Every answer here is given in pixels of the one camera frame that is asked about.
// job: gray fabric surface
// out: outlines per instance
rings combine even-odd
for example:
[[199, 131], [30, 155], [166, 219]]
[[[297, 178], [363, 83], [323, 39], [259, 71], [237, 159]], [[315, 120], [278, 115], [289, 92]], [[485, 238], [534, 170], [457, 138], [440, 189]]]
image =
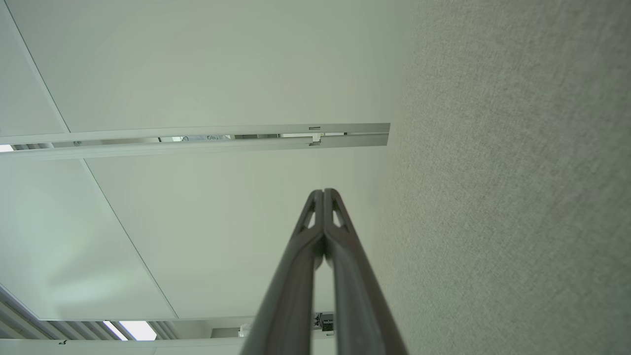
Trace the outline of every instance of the gray fabric surface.
[[631, 2], [412, 17], [371, 255], [410, 353], [630, 353]]

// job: ceiling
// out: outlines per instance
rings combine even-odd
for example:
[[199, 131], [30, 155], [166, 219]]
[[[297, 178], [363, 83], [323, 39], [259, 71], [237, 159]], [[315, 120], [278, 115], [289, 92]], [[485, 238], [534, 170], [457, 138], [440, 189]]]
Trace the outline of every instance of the ceiling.
[[[0, 136], [396, 114], [404, 3], [6, 4]], [[253, 316], [312, 190], [338, 189], [370, 254], [385, 154], [1, 162], [0, 284], [46, 320]], [[330, 268], [315, 282], [332, 311]]]

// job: ceiling light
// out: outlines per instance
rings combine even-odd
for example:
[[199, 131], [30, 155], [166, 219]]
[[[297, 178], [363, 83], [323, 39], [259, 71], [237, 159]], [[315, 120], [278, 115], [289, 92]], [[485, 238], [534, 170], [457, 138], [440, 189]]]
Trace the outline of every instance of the ceiling light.
[[124, 320], [119, 322], [136, 340], [156, 340], [156, 332], [144, 320]]
[[103, 322], [103, 324], [105, 324], [114, 334], [116, 334], [116, 336], [120, 339], [120, 340], [128, 340], [125, 335], [123, 335], [121, 333], [120, 330], [116, 329], [116, 327], [114, 326], [114, 324], [112, 324], [112, 322], [106, 320]]

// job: white ceiling panel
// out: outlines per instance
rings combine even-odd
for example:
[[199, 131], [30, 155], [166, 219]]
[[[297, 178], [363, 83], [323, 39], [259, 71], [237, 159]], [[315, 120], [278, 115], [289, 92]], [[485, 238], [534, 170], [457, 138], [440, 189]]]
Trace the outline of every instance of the white ceiling panel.
[[[336, 188], [367, 253], [385, 147], [89, 159], [105, 196], [181, 318], [252, 316], [309, 193]], [[333, 273], [315, 310], [332, 311]]]
[[5, 160], [0, 283], [40, 319], [173, 318], [80, 160]]
[[71, 131], [380, 123], [407, 0], [7, 0]]
[[1, 2], [0, 136], [63, 133], [63, 127], [11, 14]]

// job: fluorescent light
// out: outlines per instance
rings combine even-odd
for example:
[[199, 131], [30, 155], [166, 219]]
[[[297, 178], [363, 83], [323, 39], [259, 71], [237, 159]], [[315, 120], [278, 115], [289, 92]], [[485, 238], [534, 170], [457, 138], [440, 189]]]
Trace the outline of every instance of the fluorescent light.
[[324, 133], [282, 133], [280, 136], [282, 138], [289, 137], [313, 137], [314, 141], [320, 141], [320, 137]]
[[144, 320], [124, 320], [120, 323], [136, 340], [156, 340], [156, 332]]
[[105, 324], [114, 334], [116, 334], [116, 336], [120, 339], [120, 340], [128, 340], [125, 335], [123, 335], [121, 333], [120, 330], [116, 329], [116, 327], [114, 326], [114, 324], [112, 324], [112, 322], [106, 320], [103, 322], [103, 324]]

